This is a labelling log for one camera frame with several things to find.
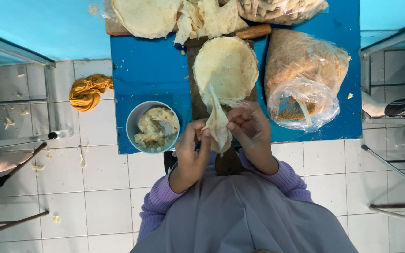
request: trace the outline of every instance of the bowl of filling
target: bowl of filling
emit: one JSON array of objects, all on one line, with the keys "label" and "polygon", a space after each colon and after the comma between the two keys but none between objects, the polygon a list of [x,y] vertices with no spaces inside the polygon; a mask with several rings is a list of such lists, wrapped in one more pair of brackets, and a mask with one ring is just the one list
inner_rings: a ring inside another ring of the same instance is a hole
[{"label": "bowl of filling", "polygon": [[162,153],[169,150],[179,135],[176,113],[159,101],[148,101],[136,106],[126,122],[129,141],[139,151]]}]

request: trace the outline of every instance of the gray hijab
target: gray hijab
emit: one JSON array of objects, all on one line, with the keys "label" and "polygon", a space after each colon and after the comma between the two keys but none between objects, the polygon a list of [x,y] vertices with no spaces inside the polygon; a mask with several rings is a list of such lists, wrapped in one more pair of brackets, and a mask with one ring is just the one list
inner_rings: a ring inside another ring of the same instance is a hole
[{"label": "gray hijab", "polygon": [[326,208],[291,200],[251,171],[204,176],[131,252],[357,252]]}]

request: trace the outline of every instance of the bag of food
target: bag of food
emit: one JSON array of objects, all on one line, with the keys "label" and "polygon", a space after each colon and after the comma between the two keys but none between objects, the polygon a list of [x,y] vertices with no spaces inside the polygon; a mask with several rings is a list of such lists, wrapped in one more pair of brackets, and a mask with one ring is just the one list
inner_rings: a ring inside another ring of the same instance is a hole
[{"label": "bag of food", "polygon": [[350,59],[333,43],[274,29],[265,70],[268,116],[289,129],[318,131],[340,113],[336,95]]},{"label": "bag of food", "polygon": [[328,7],[326,0],[237,0],[243,18],[281,25],[299,24]]}]

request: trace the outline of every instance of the blue tabletop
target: blue tabletop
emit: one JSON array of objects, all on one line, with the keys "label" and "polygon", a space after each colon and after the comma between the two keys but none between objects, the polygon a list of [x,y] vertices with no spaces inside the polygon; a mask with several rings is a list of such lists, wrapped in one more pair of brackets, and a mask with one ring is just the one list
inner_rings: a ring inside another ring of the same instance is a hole
[{"label": "blue tabletop", "polygon": [[[290,130],[271,122],[271,141],[311,141],[357,139],[362,136],[360,118],[360,24],[359,0],[328,0],[328,13],[321,13],[305,24],[287,27],[308,33],[346,49],[351,56],[349,69],[340,91],[340,113],[318,132]],[[116,126],[120,154],[136,153],[126,134],[129,112],[138,104],[155,100],[169,105],[177,113],[181,126],[192,121],[190,83],[187,57],[180,54],[180,46],[173,46],[175,33],[167,38],[148,40],[133,36],[111,37],[113,86],[115,89]],[[254,51],[259,61],[257,101],[265,114],[263,90],[266,53],[269,36],[254,39]]]}]

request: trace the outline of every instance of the purple sleeve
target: purple sleeve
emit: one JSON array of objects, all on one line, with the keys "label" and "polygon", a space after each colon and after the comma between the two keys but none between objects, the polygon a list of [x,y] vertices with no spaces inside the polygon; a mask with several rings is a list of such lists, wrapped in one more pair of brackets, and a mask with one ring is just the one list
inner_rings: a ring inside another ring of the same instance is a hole
[{"label": "purple sleeve", "polygon": [[169,174],[161,177],[144,198],[140,213],[142,223],[137,242],[160,226],[170,206],[183,195],[183,193],[173,192],[168,178]]},{"label": "purple sleeve", "polygon": [[246,158],[243,149],[239,150],[239,158],[242,161],[243,167],[256,173],[256,175],[269,181],[279,188],[284,195],[294,200],[312,201],[311,192],[306,190],[307,185],[299,175],[295,173],[293,168],[286,162],[278,161],[279,170],[274,175],[265,175],[258,171],[256,167]]}]

